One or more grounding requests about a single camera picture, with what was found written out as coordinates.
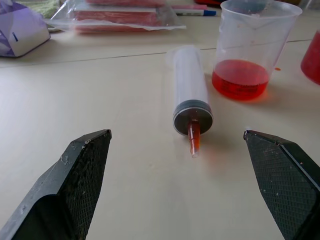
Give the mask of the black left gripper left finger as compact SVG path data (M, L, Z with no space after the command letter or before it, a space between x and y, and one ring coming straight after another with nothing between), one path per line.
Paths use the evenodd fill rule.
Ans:
M73 140L0 230L2 240L84 240L100 197L112 132Z

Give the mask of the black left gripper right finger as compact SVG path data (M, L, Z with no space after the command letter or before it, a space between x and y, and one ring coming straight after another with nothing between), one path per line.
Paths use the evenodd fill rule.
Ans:
M246 130L260 193L286 240L320 238L320 167L295 142Z

